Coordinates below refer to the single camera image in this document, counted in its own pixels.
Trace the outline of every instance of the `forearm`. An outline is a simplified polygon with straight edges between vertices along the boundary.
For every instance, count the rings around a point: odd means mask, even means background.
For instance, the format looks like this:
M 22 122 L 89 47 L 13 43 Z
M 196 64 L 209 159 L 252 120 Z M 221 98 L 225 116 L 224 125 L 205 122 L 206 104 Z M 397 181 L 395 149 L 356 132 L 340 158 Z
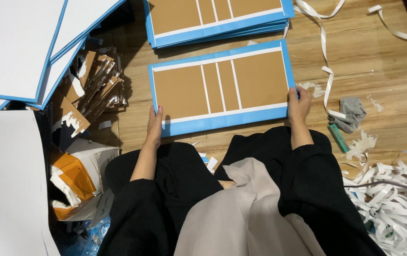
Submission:
M 156 169 L 156 152 L 157 149 L 153 143 L 146 142 L 140 150 L 136 167 L 132 173 L 131 180 L 136 179 L 154 179 Z
M 292 150 L 308 144 L 314 144 L 311 133 L 304 121 L 291 121 L 291 137 Z

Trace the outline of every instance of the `cardboard panel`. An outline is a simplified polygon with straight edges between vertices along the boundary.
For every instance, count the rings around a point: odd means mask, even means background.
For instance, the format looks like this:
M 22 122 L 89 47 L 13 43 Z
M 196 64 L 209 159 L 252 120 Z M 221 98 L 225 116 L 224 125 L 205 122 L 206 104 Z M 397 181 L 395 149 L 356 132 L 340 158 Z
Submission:
M 281 51 L 235 59 L 234 66 L 242 108 L 287 102 Z
M 218 20 L 228 20 L 230 16 L 229 2 L 227 0 L 214 0 L 214 6 L 216 7 L 216 14 Z
M 282 7 L 280 0 L 237 0 L 230 1 L 230 6 L 232 7 L 234 18 Z
M 202 23 L 208 24 L 216 22 L 214 16 L 213 4 L 211 0 L 199 0 L 200 15 L 202 16 Z
M 238 106 L 237 90 L 235 89 L 234 73 L 230 61 L 218 62 L 221 86 L 223 87 L 226 111 L 240 109 Z
M 154 34 L 200 26 L 197 3 L 192 0 L 148 0 Z
M 209 114 L 200 66 L 153 73 L 157 104 L 164 118 L 178 119 Z
M 203 73 L 205 74 L 206 92 L 208 93 L 211 113 L 223 112 L 223 100 L 221 98 L 221 89 L 219 88 L 216 63 L 203 65 Z

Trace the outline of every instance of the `beige fabric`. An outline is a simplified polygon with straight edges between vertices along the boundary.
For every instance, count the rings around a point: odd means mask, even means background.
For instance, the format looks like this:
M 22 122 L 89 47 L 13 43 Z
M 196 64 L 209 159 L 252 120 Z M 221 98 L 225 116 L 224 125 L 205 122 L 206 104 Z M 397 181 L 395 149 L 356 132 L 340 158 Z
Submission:
M 263 163 L 246 158 L 224 169 L 237 185 L 192 207 L 175 256 L 325 255 L 300 216 L 280 215 L 280 190 Z

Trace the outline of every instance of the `black sleeve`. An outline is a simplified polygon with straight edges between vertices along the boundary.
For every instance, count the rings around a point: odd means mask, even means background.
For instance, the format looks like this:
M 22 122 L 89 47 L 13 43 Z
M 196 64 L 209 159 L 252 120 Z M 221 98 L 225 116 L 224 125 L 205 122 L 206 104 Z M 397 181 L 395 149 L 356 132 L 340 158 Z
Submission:
M 176 234 L 163 202 L 154 180 L 127 183 L 114 199 L 98 256 L 172 255 Z
M 335 156 L 316 145 L 296 148 L 284 162 L 278 209 L 300 215 L 326 255 L 385 255 L 368 236 L 343 188 Z

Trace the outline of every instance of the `wooden floor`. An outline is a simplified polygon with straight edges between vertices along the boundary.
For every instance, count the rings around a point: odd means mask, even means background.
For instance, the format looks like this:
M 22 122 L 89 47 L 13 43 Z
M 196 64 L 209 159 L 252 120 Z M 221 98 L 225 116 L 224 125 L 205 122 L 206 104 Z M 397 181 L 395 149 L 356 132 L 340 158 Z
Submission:
M 319 14 L 329 15 L 338 0 L 306 2 Z M 146 41 L 143 5 L 140 0 L 132 0 L 132 4 L 136 14 L 134 23 L 99 36 L 104 39 L 104 45 L 115 45 L 123 54 L 121 62 L 128 78 L 126 84 L 131 86 L 129 106 L 124 112 L 103 114 L 99 118 L 101 122 L 111 119 L 112 130 L 98 131 L 97 125 L 90 128 L 95 140 L 120 146 L 123 153 L 141 148 L 146 136 L 148 110 L 152 104 L 148 64 L 246 46 L 248 40 L 261 43 L 282 38 L 282 32 L 270 33 L 153 51 Z M 339 99 L 359 96 L 367 111 L 360 126 L 366 133 L 378 137 L 376 147 L 369 151 L 370 163 L 391 164 L 401 150 L 407 150 L 407 41 L 390 34 L 377 14 L 367 14 L 368 8 L 375 5 L 382 5 L 385 21 L 391 28 L 407 33 L 407 12 L 401 0 L 347 0 L 335 17 L 324 20 L 328 64 L 335 73 L 328 107 L 338 111 Z M 328 74 L 321 70 L 325 62 L 320 27 L 312 18 L 295 14 L 286 39 L 295 82 L 318 83 L 325 90 Z M 313 99 L 308 126 L 331 138 L 338 161 L 348 162 L 326 128 L 328 120 L 323 100 L 323 96 Z M 379 112 L 371 100 L 384 110 Z M 201 142 L 196 145 L 198 152 L 221 161 L 235 134 L 262 133 L 285 122 L 285 119 L 272 120 L 185 134 L 165 138 L 163 143 Z M 360 138 L 360 130 L 343 135 L 350 143 Z M 400 158 L 407 164 L 406 153 L 401 153 Z

